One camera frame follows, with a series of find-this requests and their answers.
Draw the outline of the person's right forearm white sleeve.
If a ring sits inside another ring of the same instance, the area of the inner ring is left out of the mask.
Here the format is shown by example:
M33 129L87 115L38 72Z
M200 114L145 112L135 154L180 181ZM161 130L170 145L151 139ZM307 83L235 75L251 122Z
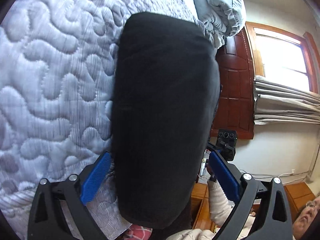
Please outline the person's right forearm white sleeve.
M208 180L207 184L209 190L210 219L217 226L221 227L231 214L233 208L229 205L229 200L218 181Z

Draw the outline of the person's right hand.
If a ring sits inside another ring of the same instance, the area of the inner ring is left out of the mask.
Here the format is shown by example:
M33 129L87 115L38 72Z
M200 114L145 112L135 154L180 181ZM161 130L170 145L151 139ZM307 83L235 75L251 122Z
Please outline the person's right hand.
M206 165L206 169L207 169L207 172L209 173L210 177L208 180L210 181L213 181L213 182L216 182L216 177L215 177L215 174L214 172L212 171L211 167L209 164Z

